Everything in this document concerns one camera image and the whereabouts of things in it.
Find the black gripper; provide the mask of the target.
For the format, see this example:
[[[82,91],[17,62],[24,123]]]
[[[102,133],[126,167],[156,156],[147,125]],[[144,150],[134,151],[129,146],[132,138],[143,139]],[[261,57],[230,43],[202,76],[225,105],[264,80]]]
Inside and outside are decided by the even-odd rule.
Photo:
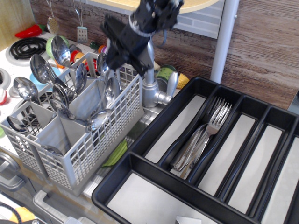
[[[101,29],[110,40],[106,59],[110,69],[115,70],[127,63],[142,76],[153,67],[148,37],[138,35],[130,24],[124,24],[110,14],[105,15]]]

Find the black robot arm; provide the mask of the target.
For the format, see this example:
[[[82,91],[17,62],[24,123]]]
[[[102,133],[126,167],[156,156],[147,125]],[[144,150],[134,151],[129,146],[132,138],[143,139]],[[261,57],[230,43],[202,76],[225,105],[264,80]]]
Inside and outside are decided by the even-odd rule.
[[[106,15],[101,29],[110,40],[108,67],[116,70],[127,63],[141,76],[154,68],[148,43],[156,32],[173,28],[183,4],[182,0],[142,0],[127,24]]]

